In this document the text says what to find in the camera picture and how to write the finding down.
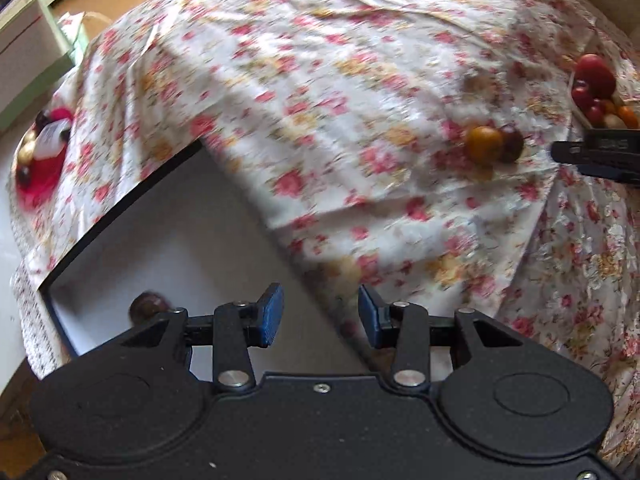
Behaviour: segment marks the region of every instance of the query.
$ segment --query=open box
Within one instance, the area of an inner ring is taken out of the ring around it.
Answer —
[[[251,348],[265,370],[357,373],[364,365],[340,339],[278,254],[241,192],[196,142],[139,184],[47,277],[40,292],[72,354],[131,327],[128,309],[144,290],[190,316],[219,304],[255,301],[271,282],[285,309],[268,349]],[[211,347],[194,348],[191,371],[210,380]]]
[[[582,55],[585,54],[597,54],[599,57],[601,57],[606,65],[609,67],[609,69],[611,69],[611,71],[613,72],[613,74],[616,74],[616,70],[614,70],[612,68],[612,60],[610,59],[609,56],[607,56],[606,51],[602,48],[601,44],[598,42],[598,37],[594,36],[591,41],[587,44],[587,46],[585,47]],[[594,128],[595,126],[593,126],[589,120],[587,119],[587,117],[585,116],[585,114],[582,112],[582,110],[580,110],[580,108],[578,107],[578,105],[574,102],[574,99],[572,97],[572,91],[574,89],[574,85],[575,85],[575,71],[571,73],[571,77],[569,79],[569,87],[568,87],[568,94],[569,94],[569,102],[571,103],[571,109],[572,109],[572,113],[575,115],[575,117],[578,119],[578,122],[580,122],[580,124],[586,128],[587,130]],[[625,102],[622,97],[620,96],[618,89],[620,88],[620,82],[617,81],[617,85],[616,85],[616,91],[613,93],[612,97],[610,100],[612,100],[614,102],[614,104],[616,105],[616,108],[618,108],[619,106],[622,105],[626,105],[629,106],[633,109],[634,113],[636,114],[636,117],[640,117],[640,115],[638,114],[638,108],[636,106],[635,103],[631,103],[631,102]],[[640,134],[640,129],[628,129],[631,132],[637,132]]]

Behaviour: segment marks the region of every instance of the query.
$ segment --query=cherry tomato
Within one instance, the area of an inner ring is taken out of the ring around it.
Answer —
[[[603,99],[602,102],[604,103],[605,114],[616,114],[616,105],[613,104],[613,101],[609,99]]]
[[[604,99],[594,99],[593,106],[599,108],[603,114],[607,113],[607,106],[604,104]]]
[[[20,187],[29,187],[31,183],[31,171],[28,166],[18,166],[15,169],[15,179]]]
[[[627,128],[638,129],[638,118],[631,106],[621,106],[618,108],[618,117],[624,121]]]
[[[592,106],[587,110],[587,119],[594,128],[600,128],[604,124],[604,113],[597,106]]]
[[[609,130],[626,130],[625,121],[613,114],[607,114],[604,116],[604,127]]]
[[[522,155],[524,149],[524,137],[522,134],[510,124],[500,128],[502,134],[502,155],[500,162],[513,164]]]
[[[571,98],[574,100],[575,105],[583,112],[593,106],[593,96],[587,86],[580,86],[571,90]]]

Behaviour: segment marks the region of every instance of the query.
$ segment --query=wrinkled cloth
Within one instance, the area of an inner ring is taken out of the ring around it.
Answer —
[[[571,61],[594,35],[627,99],[628,39],[584,0],[149,0],[104,31],[51,107],[75,122],[60,184],[14,200],[14,290],[34,371],[65,351],[36,293],[111,207],[195,139],[258,208],[373,364],[356,288],[434,315],[471,305],[590,368],[614,393],[602,449],[636,452],[633,197],[548,156],[578,136]],[[513,123],[518,164],[473,167],[464,131]]]

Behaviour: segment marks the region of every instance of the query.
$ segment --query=white label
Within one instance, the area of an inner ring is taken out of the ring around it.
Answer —
[[[36,147],[33,150],[35,160],[44,160],[58,156],[65,149],[65,141],[60,134],[71,129],[71,121],[62,119],[55,123],[47,124],[36,139]]]

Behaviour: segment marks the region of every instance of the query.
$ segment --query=tray of tomatoes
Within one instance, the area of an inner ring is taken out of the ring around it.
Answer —
[[[638,129],[636,111],[621,99],[616,86],[603,56],[584,54],[578,59],[569,88],[573,112],[585,128]]]
[[[48,200],[65,164],[74,116],[66,108],[40,112],[15,150],[14,175],[20,205],[31,209]]]

